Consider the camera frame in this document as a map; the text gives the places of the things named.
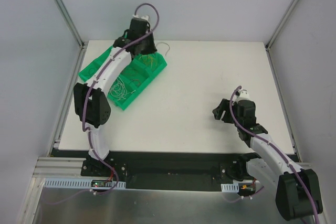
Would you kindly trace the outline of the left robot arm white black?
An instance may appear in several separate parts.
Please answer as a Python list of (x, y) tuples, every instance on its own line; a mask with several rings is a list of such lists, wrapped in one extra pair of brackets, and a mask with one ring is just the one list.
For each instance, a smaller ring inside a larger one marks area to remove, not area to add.
[(85, 83), (74, 86), (75, 113), (82, 122), (82, 130), (87, 133), (89, 156), (96, 159), (92, 169), (99, 176), (106, 176), (111, 170), (110, 162), (105, 160), (110, 151), (103, 137), (103, 125), (111, 114), (108, 93), (121, 72), (144, 52), (156, 52), (153, 29), (150, 28), (149, 16), (134, 15), (129, 29), (114, 41), (97, 72)]

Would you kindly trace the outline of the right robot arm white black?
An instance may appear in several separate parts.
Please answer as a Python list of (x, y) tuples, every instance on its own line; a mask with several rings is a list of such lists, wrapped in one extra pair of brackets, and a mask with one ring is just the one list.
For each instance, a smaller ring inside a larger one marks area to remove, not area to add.
[(257, 179), (274, 196), (284, 220), (301, 219), (323, 212), (317, 173), (304, 169), (286, 155), (272, 140), (255, 116), (256, 105), (249, 99), (222, 99), (212, 113), (216, 120), (237, 127), (239, 138), (253, 152), (239, 157), (230, 174), (235, 180)]

